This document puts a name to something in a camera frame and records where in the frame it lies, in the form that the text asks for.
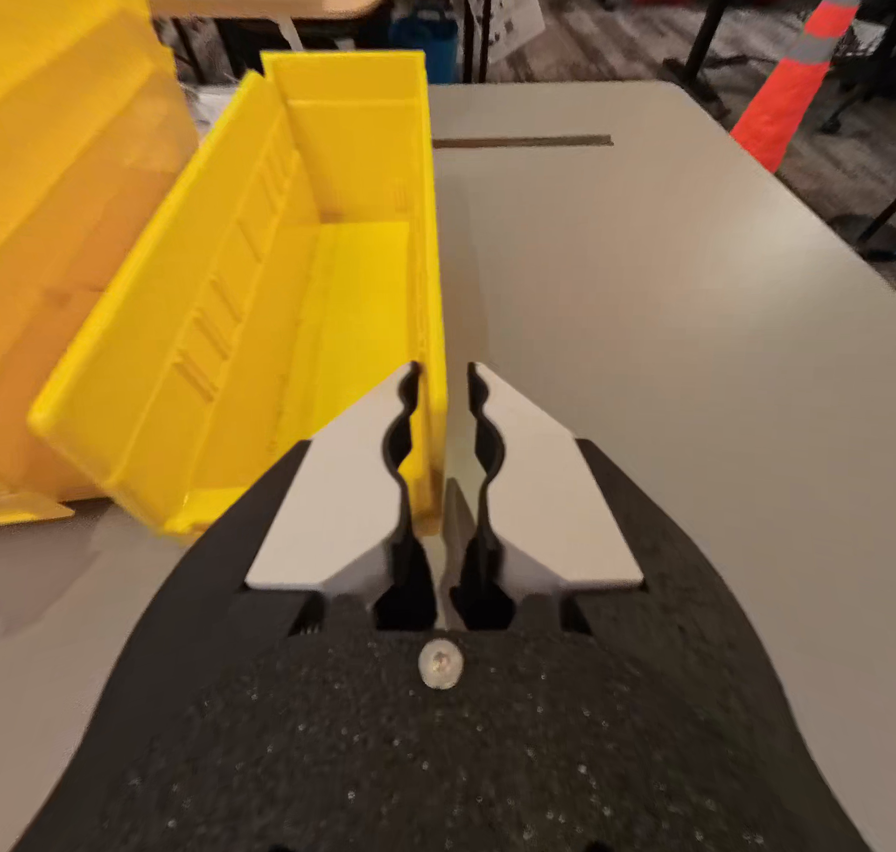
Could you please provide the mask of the grey desk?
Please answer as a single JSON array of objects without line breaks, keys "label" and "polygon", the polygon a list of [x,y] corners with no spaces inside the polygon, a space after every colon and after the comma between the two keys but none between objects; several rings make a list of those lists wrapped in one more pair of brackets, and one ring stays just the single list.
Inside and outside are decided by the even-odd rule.
[{"label": "grey desk", "polygon": [[[671,86],[430,104],[434,627],[247,586],[314,435],[196,538],[107,526],[2,647],[11,849],[894,850],[894,291]],[[470,362],[579,439],[643,589],[463,627]]]}]

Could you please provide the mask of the blue bucket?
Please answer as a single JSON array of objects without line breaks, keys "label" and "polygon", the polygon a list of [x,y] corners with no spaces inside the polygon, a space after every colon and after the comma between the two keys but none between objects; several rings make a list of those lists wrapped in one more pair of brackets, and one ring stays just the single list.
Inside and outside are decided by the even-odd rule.
[{"label": "blue bucket", "polygon": [[391,21],[388,40],[392,49],[424,54],[430,84],[456,82],[460,26],[450,8],[436,3],[414,6],[408,14]]}]

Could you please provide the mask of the black floor stand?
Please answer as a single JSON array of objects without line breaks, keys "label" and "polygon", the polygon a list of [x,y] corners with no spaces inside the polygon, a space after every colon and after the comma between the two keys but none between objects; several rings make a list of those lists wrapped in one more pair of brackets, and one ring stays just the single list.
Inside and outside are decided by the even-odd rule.
[{"label": "black floor stand", "polygon": [[726,9],[733,0],[710,0],[687,58],[664,59],[658,70],[658,79],[677,86],[705,110],[713,119],[721,120],[729,109],[700,72],[710,53],[711,44]]}]

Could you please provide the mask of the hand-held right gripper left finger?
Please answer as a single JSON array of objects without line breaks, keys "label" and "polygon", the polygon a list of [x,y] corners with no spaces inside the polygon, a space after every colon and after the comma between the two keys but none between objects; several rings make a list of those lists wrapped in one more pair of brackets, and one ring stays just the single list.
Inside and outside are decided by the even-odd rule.
[{"label": "hand-held right gripper left finger", "polygon": [[351,597],[380,630],[434,627],[431,570],[399,470],[420,375],[410,361],[313,436],[246,574],[250,589]]}]

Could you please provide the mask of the orange traffic cone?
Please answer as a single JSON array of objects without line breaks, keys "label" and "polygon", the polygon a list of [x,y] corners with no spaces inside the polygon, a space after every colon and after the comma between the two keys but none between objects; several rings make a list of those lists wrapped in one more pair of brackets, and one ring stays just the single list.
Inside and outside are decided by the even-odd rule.
[{"label": "orange traffic cone", "polygon": [[822,0],[730,131],[769,173],[778,171],[861,1]]}]

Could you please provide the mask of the yellow plastic bin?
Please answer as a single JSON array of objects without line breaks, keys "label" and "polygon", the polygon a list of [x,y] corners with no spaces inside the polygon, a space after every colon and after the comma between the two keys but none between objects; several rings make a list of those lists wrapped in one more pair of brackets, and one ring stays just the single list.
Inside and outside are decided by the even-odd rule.
[{"label": "yellow plastic bin", "polygon": [[152,530],[196,538],[409,362],[399,467],[442,520],[448,405],[421,51],[265,52],[92,309],[29,428]]},{"label": "yellow plastic bin", "polygon": [[2,524],[72,514],[91,481],[29,430],[57,361],[196,149],[170,53],[111,20],[2,72]]},{"label": "yellow plastic bin", "polygon": [[147,0],[1,0],[2,168],[76,152],[149,91],[176,94]]}]

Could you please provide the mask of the printed paper sheet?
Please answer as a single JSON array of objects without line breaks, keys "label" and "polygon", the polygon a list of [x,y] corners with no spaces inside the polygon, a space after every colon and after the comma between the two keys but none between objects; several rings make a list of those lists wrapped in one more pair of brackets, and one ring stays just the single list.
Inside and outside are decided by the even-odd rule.
[{"label": "printed paper sheet", "polygon": [[[474,41],[479,43],[485,0],[466,0],[474,18]],[[545,29],[539,0],[491,0],[488,64],[509,57]]]}]

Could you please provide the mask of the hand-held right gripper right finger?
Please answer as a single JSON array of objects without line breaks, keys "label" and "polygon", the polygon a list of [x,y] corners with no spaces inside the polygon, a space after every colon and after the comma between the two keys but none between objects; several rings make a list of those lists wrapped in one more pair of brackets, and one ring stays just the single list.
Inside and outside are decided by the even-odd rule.
[{"label": "hand-held right gripper right finger", "polygon": [[504,630],[530,598],[644,588],[644,572],[571,430],[480,362],[467,367],[476,522],[450,589],[467,630]]}]

